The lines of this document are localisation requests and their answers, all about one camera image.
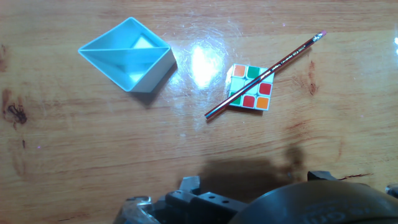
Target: wooden surface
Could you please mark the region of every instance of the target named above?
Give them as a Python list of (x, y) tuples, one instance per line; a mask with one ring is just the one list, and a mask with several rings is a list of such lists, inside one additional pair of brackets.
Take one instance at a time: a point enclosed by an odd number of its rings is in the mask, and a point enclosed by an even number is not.
[[(398, 182), (397, 12), (393, 0), (0, 1), (0, 223), (111, 223), (125, 198), (197, 174), (245, 201), (308, 170), (372, 174), (345, 181), (384, 190)], [(152, 95), (77, 52), (131, 16), (177, 59)], [(205, 121), (233, 63), (271, 66), (322, 29), (275, 76), (270, 111)]]

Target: black machine part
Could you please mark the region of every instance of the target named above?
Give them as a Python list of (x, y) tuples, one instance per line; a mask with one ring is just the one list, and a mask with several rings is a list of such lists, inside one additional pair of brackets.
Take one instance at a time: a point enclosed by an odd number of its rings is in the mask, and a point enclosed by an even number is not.
[(266, 193), (229, 224), (398, 223), (398, 200), (364, 184), (318, 180)]
[(398, 224), (396, 185), (383, 194), (365, 184), (339, 181), (327, 171), (310, 171), (307, 178), (246, 204), (201, 194), (199, 176), (184, 177), (179, 190), (156, 203), (149, 197), (129, 198), (114, 224)]

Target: green sticker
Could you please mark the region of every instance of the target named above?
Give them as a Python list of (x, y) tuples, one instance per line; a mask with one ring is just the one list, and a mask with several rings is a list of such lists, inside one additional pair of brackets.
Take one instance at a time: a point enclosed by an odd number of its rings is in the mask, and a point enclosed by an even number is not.
[(250, 66), (248, 68), (248, 78), (257, 78), (260, 75), (260, 68)]
[(232, 105), (236, 105), (236, 106), (240, 106), (241, 105), (241, 100), (242, 100), (242, 96), (238, 97), (238, 99), (234, 100), (231, 104)]

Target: black plastic part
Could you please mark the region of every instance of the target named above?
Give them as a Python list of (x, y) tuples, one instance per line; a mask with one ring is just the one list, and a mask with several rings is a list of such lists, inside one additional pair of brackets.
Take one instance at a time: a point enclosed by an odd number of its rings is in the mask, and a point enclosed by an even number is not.
[(328, 171), (309, 171), (307, 173), (307, 180), (337, 180)]
[(195, 223), (228, 223), (246, 207), (246, 203), (208, 192), (191, 200), (188, 213), (193, 220), (200, 220)]
[(177, 207), (167, 205), (165, 198), (166, 196), (162, 196), (156, 203), (149, 205), (147, 213), (162, 224), (186, 224), (185, 212)]
[(191, 200), (195, 197), (196, 195), (194, 194), (183, 190), (176, 190), (166, 195), (166, 204), (181, 209), (183, 212), (187, 212)]
[(181, 181), (180, 190), (200, 195), (200, 177), (184, 177)]
[(364, 184), (318, 180), (268, 192), (229, 224), (337, 224), (385, 219), (398, 220), (397, 199)]

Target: orange sticker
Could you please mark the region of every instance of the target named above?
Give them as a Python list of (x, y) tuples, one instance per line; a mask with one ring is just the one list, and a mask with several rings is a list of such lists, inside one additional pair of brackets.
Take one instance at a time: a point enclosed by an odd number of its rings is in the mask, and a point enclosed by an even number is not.
[(259, 97), (257, 99), (257, 107), (260, 109), (268, 109), (268, 102), (269, 102), (269, 98), (265, 98), (265, 97)]
[(246, 70), (246, 66), (244, 65), (235, 65), (234, 76), (236, 77), (244, 77), (244, 71)]

